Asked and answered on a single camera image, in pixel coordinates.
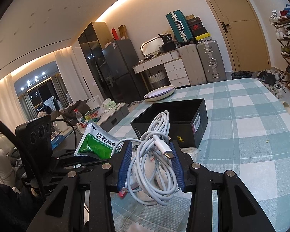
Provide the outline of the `white oval tray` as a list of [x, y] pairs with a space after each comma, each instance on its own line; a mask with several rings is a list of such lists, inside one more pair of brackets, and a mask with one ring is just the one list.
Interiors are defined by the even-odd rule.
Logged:
[[163, 87], [159, 87], [144, 96], [144, 100], [147, 102], [156, 102], [162, 100], [166, 97], [172, 95], [175, 91], [175, 86], [167, 85]]

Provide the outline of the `green white medicine packet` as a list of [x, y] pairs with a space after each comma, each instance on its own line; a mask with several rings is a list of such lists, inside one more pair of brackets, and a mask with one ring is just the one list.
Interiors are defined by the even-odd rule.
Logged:
[[74, 156], [90, 156], [99, 160], [110, 158], [118, 139], [104, 131], [95, 122], [89, 121]]

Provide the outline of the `silver aluminium suitcase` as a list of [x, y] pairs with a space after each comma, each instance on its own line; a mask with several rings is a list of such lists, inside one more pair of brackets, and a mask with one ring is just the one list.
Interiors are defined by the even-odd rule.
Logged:
[[200, 61], [208, 83], [226, 80], [226, 72], [222, 56], [216, 40], [197, 44]]

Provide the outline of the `black cardboard box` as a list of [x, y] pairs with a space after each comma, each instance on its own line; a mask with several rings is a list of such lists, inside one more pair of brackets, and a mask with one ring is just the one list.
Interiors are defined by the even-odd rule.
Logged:
[[130, 123], [138, 138], [148, 130], [157, 114], [163, 111], [169, 112], [171, 139], [176, 140], [181, 148], [198, 148], [208, 124], [205, 100], [152, 104]]

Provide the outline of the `tan wooden door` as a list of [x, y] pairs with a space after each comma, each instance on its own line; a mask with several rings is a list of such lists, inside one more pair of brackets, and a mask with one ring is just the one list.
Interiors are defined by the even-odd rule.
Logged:
[[257, 72], [270, 68], [259, 20], [248, 0], [206, 0], [223, 33], [233, 68]]

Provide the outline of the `black trash bag bin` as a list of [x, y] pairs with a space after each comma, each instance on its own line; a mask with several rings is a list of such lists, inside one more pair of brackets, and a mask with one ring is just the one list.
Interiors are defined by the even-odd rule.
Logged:
[[232, 80], [241, 78], [252, 78], [252, 73], [250, 71], [238, 71], [231, 74]]

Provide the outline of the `black refrigerator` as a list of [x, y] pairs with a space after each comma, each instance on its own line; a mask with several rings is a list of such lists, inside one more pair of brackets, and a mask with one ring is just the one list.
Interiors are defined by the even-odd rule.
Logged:
[[130, 104], [143, 100], [148, 90], [140, 74], [133, 67], [139, 63], [139, 58], [131, 40], [114, 40], [102, 51], [116, 87], [119, 89], [119, 99]]

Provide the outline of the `white dresser with drawers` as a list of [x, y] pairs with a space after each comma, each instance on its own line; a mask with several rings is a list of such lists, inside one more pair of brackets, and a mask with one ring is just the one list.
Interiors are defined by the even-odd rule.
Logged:
[[135, 74], [138, 74], [160, 65], [164, 66], [166, 75], [175, 88], [191, 85], [183, 61], [175, 50], [141, 62], [134, 66], [133, 70]]

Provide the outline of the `teal hard suitcase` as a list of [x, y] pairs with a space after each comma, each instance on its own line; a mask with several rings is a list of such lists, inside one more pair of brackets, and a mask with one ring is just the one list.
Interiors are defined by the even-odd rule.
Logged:
[[166, 19], [179, 45], [183, 46], [195, 42], [195, 37], [191, 32], [188, 22], [180, 10], [175, 10], [166, 14]]

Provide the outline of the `grey coffee table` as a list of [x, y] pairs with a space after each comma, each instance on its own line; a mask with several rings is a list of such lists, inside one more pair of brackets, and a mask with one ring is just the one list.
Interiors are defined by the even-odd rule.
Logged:
[[[101, 119], [97, 122], [103, 130], [109, 132], [115, 125], [117, 125], [125, 116], [129, 114], [127, 104], [119, 103], [110, 111], [103, 113]], [[66, 131], [61, 132], [59, 137], [51, 141], [53, 152], [61, 150], [75, 150], [78, 146], [83, 134], [74, 126], [76, 136], [74, 135], [72, 127], [68, 127]]]

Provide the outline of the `beige hard suitcase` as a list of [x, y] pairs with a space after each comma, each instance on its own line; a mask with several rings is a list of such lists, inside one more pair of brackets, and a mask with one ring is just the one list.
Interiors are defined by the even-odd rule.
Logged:
[[178, 49], [178, 52], [182, 59], [191, 86], [206, 84], [207, 80], [196, 44], [192, 43], [182, 46]]

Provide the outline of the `clear plastic water bottle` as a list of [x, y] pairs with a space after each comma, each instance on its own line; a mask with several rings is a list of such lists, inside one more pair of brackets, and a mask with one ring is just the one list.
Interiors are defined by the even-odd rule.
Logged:
[[86, 120], [83, 115], [79, 112], [78, 109], [74, 109], [76, 119], [78, 120], [79, 124], [85, 128], [87, 126]]

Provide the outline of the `oval vanity mirror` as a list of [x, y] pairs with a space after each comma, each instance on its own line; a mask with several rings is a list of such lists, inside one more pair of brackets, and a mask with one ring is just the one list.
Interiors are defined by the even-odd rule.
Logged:
[[141, 54], [144, 57], [156, 55], [160, 51], [160, 48], [162, 47], [163, 44], [164, 44], [163, 39], [160, 36], [156, 36], [144, 42], [141, 45], [140, 47]]

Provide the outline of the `striped laundry basket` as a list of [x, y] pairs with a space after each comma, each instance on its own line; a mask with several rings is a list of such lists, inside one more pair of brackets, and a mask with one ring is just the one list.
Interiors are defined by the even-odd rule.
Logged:
[[166, 73], [162, 70], [159, 70], [156, 74], [148, 72], [148, 80], [150, 83], [150, 89], [158, 89], [170, 84]]

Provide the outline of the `teal checkered tablecloth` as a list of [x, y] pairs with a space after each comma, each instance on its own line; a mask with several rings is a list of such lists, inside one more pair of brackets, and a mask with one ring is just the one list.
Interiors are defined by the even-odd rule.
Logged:
[[[233, 170], [275, 231], [290, 227], [290, 115], [258, 80], [243, 78], [175, 90], [167, 101], [204, 98], [208, 125], [193, 157], [208, 170]], [[143, 206], [112, 194], [116, 231], [186, 231], [191, 193], [168, 206]]]

